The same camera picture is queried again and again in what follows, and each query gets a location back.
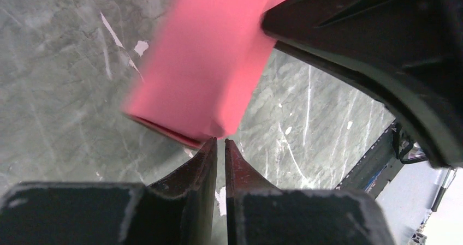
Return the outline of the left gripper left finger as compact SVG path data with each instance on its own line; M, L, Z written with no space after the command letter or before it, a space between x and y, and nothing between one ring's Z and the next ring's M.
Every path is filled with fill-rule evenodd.
M161 180L23 182L1 197L1 244L208 244L217 140Z

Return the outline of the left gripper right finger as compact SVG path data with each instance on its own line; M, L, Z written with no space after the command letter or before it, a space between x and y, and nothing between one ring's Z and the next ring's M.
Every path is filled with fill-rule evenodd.
M394 244L379 205L357 190L282 190L225 141L229 244Z

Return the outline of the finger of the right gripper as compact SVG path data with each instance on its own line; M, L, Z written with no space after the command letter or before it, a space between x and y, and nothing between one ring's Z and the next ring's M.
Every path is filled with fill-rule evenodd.
M462 0L286 0L262 29L383 103L432 166L462 166Z

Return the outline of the red paper box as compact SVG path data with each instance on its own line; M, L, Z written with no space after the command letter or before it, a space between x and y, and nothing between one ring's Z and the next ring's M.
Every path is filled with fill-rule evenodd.
M276 40L264 13L285 0L173 0L123 112L186 146L236 132Z

